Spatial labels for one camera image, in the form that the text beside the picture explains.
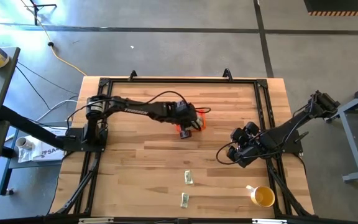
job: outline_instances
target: gray floor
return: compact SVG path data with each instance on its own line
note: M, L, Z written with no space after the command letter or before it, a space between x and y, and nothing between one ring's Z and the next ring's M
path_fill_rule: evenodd
M37 1L39 4L51 1ZM255 29L252 0L98 0L53 1L44 8L46 24L92 27L199 27ZM260 0L266 29L358 30L358 17L310 17L301 0ZM0 0L0 22L32 24L20 1ZM89 75L221 76L229 67L235 77L266 77L258 34L183 34L136 32L50 32L59 55ZM22 49L19 61L61 86L78 92L82 75L59 62L43 32L0 27L0 46ZM275 77L285 79L292 111L315 90L341 103L358 90L358 35L268 35ZM23 69L53 106L71 96ZM28 83L15 73L5 105L37 119L47 110ZM63 121L74 110L69 103L43 122ZM342 175L356 171L340 121L314 120L301 130L308 183L317 215L358 221L358 181L344 184ZM0 161L0 179L4 167ZM17 194L0 197L0 218L45 215L59 167L15 170L10 187Z

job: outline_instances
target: wooden tabletop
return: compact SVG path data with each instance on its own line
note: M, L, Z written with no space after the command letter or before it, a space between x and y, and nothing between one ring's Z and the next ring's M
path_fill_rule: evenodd
M84 77L77 108L85 105L87 97L97 94L99 79ZM291 118L284 81L267 80L275 122L280 125ZM110 116L108 145L101 158L92 216L274 217L273 208L254 205L246 189L246 185L269 186L264 160L257 159L243 169L237 164L222 165L215 159L216 151L230 141L234 128L242 128L248 121L259 125L254 87L230 83L116 83L112 95L147 101L166 90L181 93L196 107L210 107L206 129L193 132L189 139L180 139L172 124L158 123L138 114ZM173 94L157 99L178 100ZM83 127L85 122L82 110L75 115L73 127ZM63 161L51 212L61 208L77 188L83 158L84 153L76 152ZM220 158L230 162L224 153ZM283 164L288 187L305 209L313 213L301 162L285 154ZM185 184L185 170L192 172L193 185ZM180 207L182 192L190 196L188 208ZM280 192L278 196L284 211Z

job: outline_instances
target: white cable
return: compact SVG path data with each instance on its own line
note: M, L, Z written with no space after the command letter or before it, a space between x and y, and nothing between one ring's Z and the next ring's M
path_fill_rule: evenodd
M45 29L44 25L42 25L42 23L39 21L39 19L37 18L37 16L35 16L35 14L32 12L32 10L31 10L28 6L24 3L23 0L20 0L20 1L21 1L21 2L23 3L23 5L27 8L27 10L29 10L29 11L31 12L31 14L34 16L34 18L35 18L35 19L38 21L38 23L41 25L42 29L45 31L45 33L46 33L46 35L47 35L47 37L48 37L49 42L53 43L53 42L50 40L50 36L49 36L47 30ZM83 74L84 76L87 76L85 72L81 71L81 69L77 68L75 65L72 65L72 64L68 63L67 61L65 61L64 59L60 58L60 57L56 54L55 49L53 49L53 46L51 46L51 45L49 45L49 44L48 44L48 46L50 46L50 49L52 50L52 53L54 54L54 56L55 56L57 59L59 59L60 61L66 63L67 65L69 65L69 66L75 68L78 72L80 72L80 73Z
M40 118L36 119L35 121L39 121L41 120L42 118L44 118L47 114L49 114L51 111L53 111L54 109L56 109L56 107L66 103L66 102L75 102L77 103L76 100L63 100L62 102L59 102L57 103L55 106L53 106L50 110L48 110L46 113L44 113L44 115L42 115ZM5 138L5 141L9 141L11 140L15 135L14 134L11 134L10 136L6 137Z

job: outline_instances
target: white cup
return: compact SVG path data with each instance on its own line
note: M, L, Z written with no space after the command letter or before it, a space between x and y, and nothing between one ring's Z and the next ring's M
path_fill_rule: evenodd
M22 149L31 150L33 144L25 137L20 137L16 140L16 146Z

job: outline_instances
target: orange object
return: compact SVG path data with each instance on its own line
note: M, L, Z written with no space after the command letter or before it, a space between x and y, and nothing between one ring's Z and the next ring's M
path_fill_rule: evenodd
M198 119L202 120L203 125L201 125L201 131L206 129L206 122L205 122L205 113L199 113L197 112L197 117ZM177 132L180 133L180 125L177 124Z

